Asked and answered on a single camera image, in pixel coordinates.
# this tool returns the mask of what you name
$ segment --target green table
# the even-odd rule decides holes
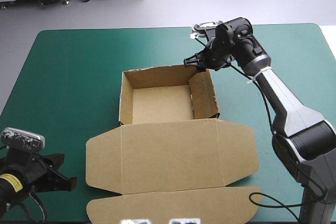
[[[309,107],[336,125],[336,61],[314,24],[260,25],[255,35],[272,57],[272,66]],[[39,194],[50,220],[85,221],[86,204],[113,193],[85,182],[85,143],[118,127],[121,73],[149,66],[181,64],[202,49],[189,39],[190,28],[50,30],[41,32],[29,53],[0,117],[10,126],[42,134],[42,154],[65,153],[60,171],[77,176],[72,192]],[[301,201],[302,188],[271,148],[271,134],[259,91],[232,69],[213,72],[221,119],[256,131],[260,170],[235,185],[260,186],[285,204]],[[35,218],[37,206],[28,201]],[[25,220],[21,209],[5,215]],[[260,209],[254,221],[290,221],[286,210]]]

